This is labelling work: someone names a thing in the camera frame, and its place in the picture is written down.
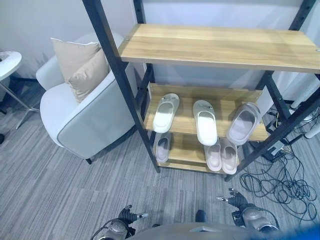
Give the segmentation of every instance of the chair leg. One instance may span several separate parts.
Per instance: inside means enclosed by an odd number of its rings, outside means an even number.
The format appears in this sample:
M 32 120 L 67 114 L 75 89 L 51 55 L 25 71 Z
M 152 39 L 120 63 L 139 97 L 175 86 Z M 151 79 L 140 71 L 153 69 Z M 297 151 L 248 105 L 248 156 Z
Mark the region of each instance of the chair leg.
M 86 159 L 86 162 L 87 162 L 89 165 L 91 165 L 91 164 L 92 164 L 92 161 L 91 161 L 91 159 L 90 159 L 90 158 L 87 158 L 87 159 Z
M 0 144 L 2 144 L 5 140 L 5 135 L 0 134 Z

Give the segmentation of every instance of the shoe rack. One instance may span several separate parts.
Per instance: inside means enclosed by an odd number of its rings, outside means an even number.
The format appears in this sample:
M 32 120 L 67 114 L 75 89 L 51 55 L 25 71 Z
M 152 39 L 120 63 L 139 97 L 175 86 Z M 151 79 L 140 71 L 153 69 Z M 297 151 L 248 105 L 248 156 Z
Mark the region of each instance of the shoe rack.
M 246 143 L 242 146 L 244 159 L 238 160 L 236 174 L 289 134 L 320 104 L 319 88 L 290 115 L 272 79 L 273 71 L 310 73 L 319 78 L 320 52 L 303 32 L 297 31 L 316 0 L 302 2 L 289 30 L 145 24 L 142 0 L 133 0 L 138 24 L 118 49 L 101 1 L 82 1 L 157 173 L 160 172 L 159 167 L 211 172 L 206 167 L 204 149 L 196 135 L 192 113 L 196 100 L 202 99 L 212 104 L 218 136 L 225 137 L 237 108 L 244 102 L 255 103 L 261 90 L 267 87 L 282 124 L 271 135 L 267 134 L 262 122 L 258 125 L 249 140 L 259 141 L 260 145 L 253 152 L 248 151 Z M 124 71 L 127 62 L 147 63 L 137 96 L 133 95 Z M 256 69 L 266 72 L 256 90 L 159 85 L 155 83 L 152 64 L 219 67 L 226 68 L 226 71 L 227 68 Z M 144 99 L 148 95 L 147 86 L 150 86 L 151 100 L 144 114 L 143 102 L 146 102 Z M 177 94 L 180 105 L 170 129 L 173 133 L 170 160 L 158 164 L 153 153 L 155 132 L 152 125 L 159 100 L 167 93 Z M 147 131 L 153 131 L 151 138 Z M 225 181 L 234 176 L 227 175 Z

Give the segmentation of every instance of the white slipper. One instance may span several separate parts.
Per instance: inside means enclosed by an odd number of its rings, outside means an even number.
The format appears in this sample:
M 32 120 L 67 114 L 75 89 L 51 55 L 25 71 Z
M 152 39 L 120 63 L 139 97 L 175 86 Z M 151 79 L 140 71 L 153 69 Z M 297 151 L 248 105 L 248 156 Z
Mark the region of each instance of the white slipper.
M 218 172 L 222 168 L 221 146 L 219 139 L 213 146 L 204 146 L 205 160 L 208 168 L 213 172 Z
M 168 93 L 161 98 L 153 119 L 153 130 L 166 133 L 171 128 L 180 100 L 177 94 Z
M 218 140 L 215 111 L 211 104 L 198 100 L 193 104 L 196 135 L 201 144 L 212 146 Z
M 220 139 L 220 145 L 222 170 L 226 174 L 235 174 L 237 171 L 237 147 L 226 138 Z

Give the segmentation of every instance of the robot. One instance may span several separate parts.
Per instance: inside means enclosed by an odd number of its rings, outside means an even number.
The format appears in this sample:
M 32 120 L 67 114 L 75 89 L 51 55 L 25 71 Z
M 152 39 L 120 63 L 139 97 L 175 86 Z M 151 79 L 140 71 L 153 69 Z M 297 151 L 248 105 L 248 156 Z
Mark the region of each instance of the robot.
M 235 226 L 225 224 L 207 223 L 206 213 L 199 210 L 193 223 L 175 223 L 170 225 L 153 225 L 152 228 L 139 232 L 129 225 L 134 221 L 148 216 L 147 213 L 134 214 L 130 212 L 131 205 L 126 206 L 118 218 L 107 221 L 91 238 L 94 238 L 102 230 L 103 237 L 98 240 L 227 240 L 227 239 L 264 239 L 267 235 L 276 234 L 279 231 L 279 223 L 276 217 L 264 208 L 256 207 L 248 203 L 247 199 L 238 191 L 229 188 L 232 197 L 217 196 L 216 199 L 236 207 L 238 210 L 232 213 Z M 262 215 L 269 212 L 275 219 L 276 226 Z

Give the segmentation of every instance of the gray slipper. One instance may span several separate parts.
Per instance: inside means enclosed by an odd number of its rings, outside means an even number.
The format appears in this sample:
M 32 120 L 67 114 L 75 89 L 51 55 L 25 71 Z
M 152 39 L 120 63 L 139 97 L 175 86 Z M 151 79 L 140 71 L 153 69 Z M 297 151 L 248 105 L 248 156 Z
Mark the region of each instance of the gray slipper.
M 235 174 L 237 171 L 237 147 L 226 138 L 220 139 L 220 145 L 222 170 L 226 174 Z
M 154 139 L 154 155 L 158 163 L 165 163 L 169 158 L 171 132 L 157 133 Z
M 261 120 L 260 110 L 253 102 L 241 105 L 236 111 L 226 138 L 235 145 L 243 145 Z
M 219 137 L 213 146 L 204 147 L 205 161 L 208 168 L 213 172 L 218 172 L 222 168 L 222 160 L 221 160 L 221 145 L 219 141 Z

